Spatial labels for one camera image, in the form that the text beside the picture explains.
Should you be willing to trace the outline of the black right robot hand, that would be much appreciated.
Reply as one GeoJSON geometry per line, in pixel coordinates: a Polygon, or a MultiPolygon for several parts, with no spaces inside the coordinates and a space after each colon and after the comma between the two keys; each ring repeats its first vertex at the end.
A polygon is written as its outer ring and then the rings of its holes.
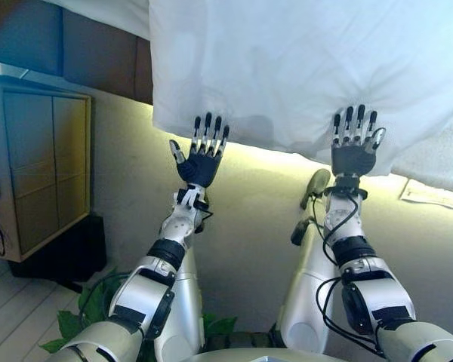
{"type": "Polygon", "coordinates": [[[375,110],[366,115],[364,104],[348,106],[334,115],[331,169],[335,176],[361,177],[374,168],[386,133],[385,127],[377,127],[377,117],[375,110]]]}

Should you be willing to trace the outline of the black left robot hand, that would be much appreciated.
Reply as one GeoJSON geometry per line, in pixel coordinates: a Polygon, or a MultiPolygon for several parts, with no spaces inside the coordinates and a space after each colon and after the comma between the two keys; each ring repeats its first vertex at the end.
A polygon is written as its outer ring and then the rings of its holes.
{"type": "Polygon", "coordinates": [[[200,131],[202,118],[196,116],[187,158],[176,140],[168,141],[180,178],[187,184],[205,189],[212,184],[216,176],[230,133],[230,126],[227,124],[222,127],[222,117],[217,116],[213,134],[210,134],[212,119],[213,115],[207,112],[203,131],[200,131]]]}

